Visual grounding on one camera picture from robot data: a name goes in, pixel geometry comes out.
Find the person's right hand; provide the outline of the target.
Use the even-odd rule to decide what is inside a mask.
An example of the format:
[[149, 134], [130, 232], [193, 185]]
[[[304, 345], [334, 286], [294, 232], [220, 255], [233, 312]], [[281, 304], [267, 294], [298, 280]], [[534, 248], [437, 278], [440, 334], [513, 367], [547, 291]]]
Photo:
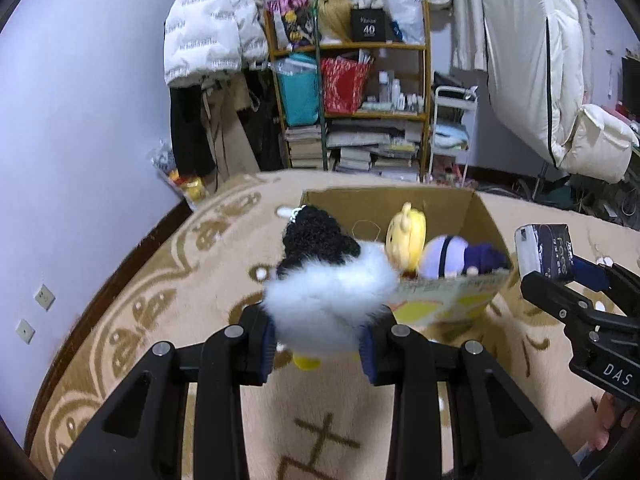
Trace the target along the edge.
[[602, 451], [610, 440], [610, 431], [616, 426], [628, 429], [636, 418], [638, 408], [627, 408], [621, 415], [616, 414], [616, 397], [606, 392], [600, 399], [596, 415], [597, 430], [588, 442], [590, 451]]

